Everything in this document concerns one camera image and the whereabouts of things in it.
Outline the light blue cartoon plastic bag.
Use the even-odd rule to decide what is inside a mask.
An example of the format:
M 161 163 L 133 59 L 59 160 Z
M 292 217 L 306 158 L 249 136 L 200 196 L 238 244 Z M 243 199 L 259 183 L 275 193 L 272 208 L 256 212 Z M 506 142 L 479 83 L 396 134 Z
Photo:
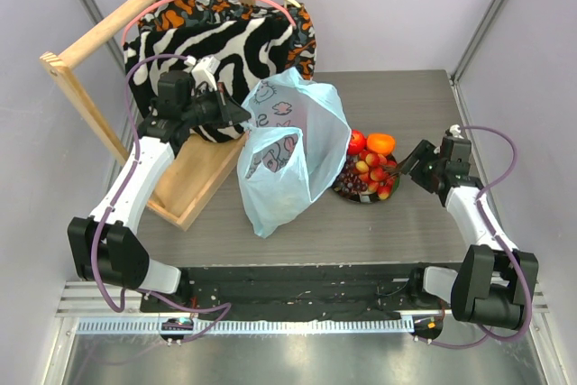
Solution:
M 351 137 L 336 88 L 306 80 L 294 69 L 265 78 L 242 107 L 246 142 L 237 162 L 245 214 L 261 238 L 293 221 L 333 184 Z M 298 215 L 279 211 L 277 197 L 299 194 L 307 207 Z

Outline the yellow pear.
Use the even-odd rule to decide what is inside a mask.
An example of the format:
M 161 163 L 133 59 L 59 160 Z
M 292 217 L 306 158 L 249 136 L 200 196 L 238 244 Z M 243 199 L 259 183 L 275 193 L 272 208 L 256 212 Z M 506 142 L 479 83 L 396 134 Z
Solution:
M 277 197 L 279 211 L 283 214 L 300 214 L 307 207 L 307 198 L 299 194 L 285 194 Z

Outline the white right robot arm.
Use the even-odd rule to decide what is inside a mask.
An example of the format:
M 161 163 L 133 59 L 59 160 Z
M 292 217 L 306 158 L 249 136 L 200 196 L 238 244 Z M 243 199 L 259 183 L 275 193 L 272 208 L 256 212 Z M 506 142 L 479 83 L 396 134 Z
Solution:
M 412 305 L 447 304 L 453 317 L 477 325 L 488 337 L 513 342 L 532 319 L 539 263 L 508 238 L 486 195 L 488 187 L 470 173 L 472 143 L 447 134 L 440 146 L 421 141 L 398 165 L 425 191 L 438 196 L 453 218 L 468 250 L 459 269 L 420 265 L 409 274 Z

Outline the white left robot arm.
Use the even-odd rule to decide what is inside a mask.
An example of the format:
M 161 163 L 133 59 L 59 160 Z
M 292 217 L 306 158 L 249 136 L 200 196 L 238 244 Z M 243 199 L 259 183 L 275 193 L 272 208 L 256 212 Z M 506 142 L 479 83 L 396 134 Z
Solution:
M 75 217 L 68 238 L 78 276 L 125 289 L 160 292 L 171 311 L 192 299 L 180 269 L 151 259 L 137 239 L 142 213 L 160 177 L 199 127 L 233 127 L 249 120 L 206 70 L 161 75 L 151 111 L 138 124 L 128 161 L 111 189 L 85 218 Z

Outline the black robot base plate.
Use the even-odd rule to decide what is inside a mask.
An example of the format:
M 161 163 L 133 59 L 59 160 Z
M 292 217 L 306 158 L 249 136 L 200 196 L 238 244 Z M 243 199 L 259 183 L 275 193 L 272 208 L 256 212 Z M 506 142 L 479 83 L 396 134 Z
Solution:
M 423 290 L 423 263 L 190 267 L 171 296 L 188 307 L 231 304 L 231 321 L 310 322 L 398 319 L 405 310 L 449 304 Z

